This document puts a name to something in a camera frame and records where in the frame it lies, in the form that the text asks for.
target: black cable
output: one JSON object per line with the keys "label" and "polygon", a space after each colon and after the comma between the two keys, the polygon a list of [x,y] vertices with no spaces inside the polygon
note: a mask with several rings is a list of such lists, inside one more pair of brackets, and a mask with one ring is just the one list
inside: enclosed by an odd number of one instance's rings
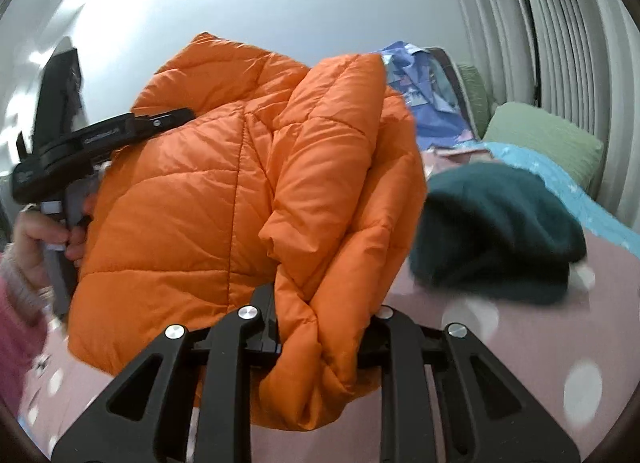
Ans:
{"label": "black cable", "polygon": [[531,7],[531,0],[524,0],[527,15],[529,17],[529,24],[531,27],[531,33],[533,35],[533,53],[536,69],[536,85],[533,93],[533,105],[536,107],[542,106],[542,87],[540,77],[542,74],[542,68],[540,66],[540,46],[538,44],[538,33],[536,31],[536,21],[533,17],[533,9]]}

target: green pillow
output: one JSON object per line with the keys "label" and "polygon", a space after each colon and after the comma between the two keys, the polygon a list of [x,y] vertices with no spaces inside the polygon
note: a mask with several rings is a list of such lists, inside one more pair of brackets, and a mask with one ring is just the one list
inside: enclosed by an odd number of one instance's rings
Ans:
{"label": "green pillow", "polygon": [[484,141],[545,154],[585,190],[598,170],[604,148],[595,136],[568,120],[518,102],[507,102],[497,109]]}
{"label": "green pillow", "polygon": [[474,120],[479,137],[482,138],[491,119],[491,104],[484,88],[484,82],[482,82],[482,77],[476,66],[459,62],[456,67],[469,100],[470,116]]}

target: jacket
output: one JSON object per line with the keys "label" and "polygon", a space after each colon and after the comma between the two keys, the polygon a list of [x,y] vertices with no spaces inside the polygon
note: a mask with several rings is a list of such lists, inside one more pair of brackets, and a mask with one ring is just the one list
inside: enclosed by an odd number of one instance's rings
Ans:
{"label": "jacket", "polygon": [[282,354],[252,421],[308,430],[372,390],[356,352],[425,196],[415,122],[378,55],[308,68],[209,34],[136,114],[192,122],[113,156],[69,316],[70,351],[117,374],[167,325],[209,327],[275,282]]}

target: blue bedsheet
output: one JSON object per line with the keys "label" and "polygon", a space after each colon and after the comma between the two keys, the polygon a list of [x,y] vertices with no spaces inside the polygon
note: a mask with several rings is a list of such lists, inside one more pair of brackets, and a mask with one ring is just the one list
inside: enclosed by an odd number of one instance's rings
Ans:
{"label": "blue bedsheet", "polygon": [[640,258],[640,235],[625,227],[591,199],[561,167],[543,154],[497,142],[482,143],[505,164],[529,170],[545,182],[584,228]]}

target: silver screw head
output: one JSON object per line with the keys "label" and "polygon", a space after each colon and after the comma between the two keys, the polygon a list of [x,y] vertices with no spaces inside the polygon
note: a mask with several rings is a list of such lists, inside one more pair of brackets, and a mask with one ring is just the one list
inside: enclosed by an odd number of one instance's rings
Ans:
{"label": "silver screw head", "polygon": [[180,324],[171,324],[164,330],[164,335],[171,340],[176,340],[184,335],[184,328]]}
{"label": "silver screw head", "polygon": [[390,319],[394,316],[394,311],[388,306],[380,306],[380,309],[376,313],[376,317],[381,318],[382,320]]}
{"label": "silver screw head", "polygon": [[466,334],[469,333],[469,330],[464,324],[458,324],[457,322],[449,324],[447,331],[449,332],[449,335],[455,338],[464,338],[466,337]]}
{"label": "silver screw head", "polygon": [[241,319],[250,320],[258,315],[258,309],[255,306],[244,306],[238,310]]}

